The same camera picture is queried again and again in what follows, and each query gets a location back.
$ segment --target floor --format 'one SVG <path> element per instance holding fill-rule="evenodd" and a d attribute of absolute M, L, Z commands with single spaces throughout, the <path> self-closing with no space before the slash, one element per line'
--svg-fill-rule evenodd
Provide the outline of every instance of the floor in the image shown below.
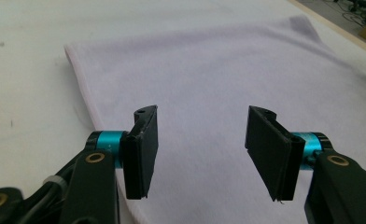
<path fill-rule="evenodd" d="M 366 42 L 359 36 L 359 32 L 366 25 L 365 9 L 359 8 L 351 12 L 353 3 L 347 0 L 339 0 L 336 3 L 333 0 L 297 0 L 297 2 Z"/>

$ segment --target white cloth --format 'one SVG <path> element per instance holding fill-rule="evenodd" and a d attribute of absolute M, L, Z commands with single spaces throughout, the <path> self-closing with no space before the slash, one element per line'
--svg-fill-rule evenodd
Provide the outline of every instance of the white cloth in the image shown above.
<path fill-rule="evenodd" d="M 159 107 L 148 198 L 128 201 L 140 223 L 306 222 L 312 172 L 293 202 L 272 202 L 244 147 L 249 105 L 291 132 L 323 132 L 366 169 L 366 76 L 303 16 L 65 49 L 97 130 L 129 131 L 136 109 Z"/>

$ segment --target robotic arm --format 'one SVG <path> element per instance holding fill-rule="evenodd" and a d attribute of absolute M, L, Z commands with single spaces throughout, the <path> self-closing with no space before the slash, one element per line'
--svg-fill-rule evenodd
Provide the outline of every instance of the robotic arm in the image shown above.
<path fill-rule="evenodd" d="M 314 170 L 308 223 L 366 223 L 366 171 L 337 153 L 325 134 L 290 133 L 276 113 L 250 106 L 245 147 L 273 201 L 293 200 L 299 170 Z"/>
<path fill-rule="evenodd" d="M 122 168 L 127 199 L 148 196 L 158 149 L 157 106 L 134 112 L 130 132 L 93 132 L 84 149 L 24 200 L 0 189 L 0 224 L 120 223 L 115 169 Z"/>

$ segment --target towel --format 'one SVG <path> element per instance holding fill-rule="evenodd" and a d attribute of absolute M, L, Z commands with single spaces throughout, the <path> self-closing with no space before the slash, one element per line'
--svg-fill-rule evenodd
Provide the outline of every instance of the towel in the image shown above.
<path fill-rule="evenodd" d="M 131 130 L 157 105 L 159 150 L 138 223 L 306 223 L 311 171 L 273 203 L 245 149 L 249 105 L 291 132 L 322 132 L 366 169 L 366 75 L 305 16 L 65 46 L 97 130 Z M 123 175 L 118 182 L 125 192 Z"/>

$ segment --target cloth fold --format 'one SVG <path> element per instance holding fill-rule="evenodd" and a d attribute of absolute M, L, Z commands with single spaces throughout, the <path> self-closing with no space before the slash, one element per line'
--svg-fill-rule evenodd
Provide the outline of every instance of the cloth fold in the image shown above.
<path fill-rule="evenodd" d="M 130 130 L 158 105 L 159 151 L 139 223 L 305 223 L 312 172 L 273 203 L 244 143 L 249 105 L 289 131 L 323 132 L 366 169 L 366 76 L 305 16 L 65 47 L 97 130 Z M 125 192 L 123 175 L 118 181 Z"/>

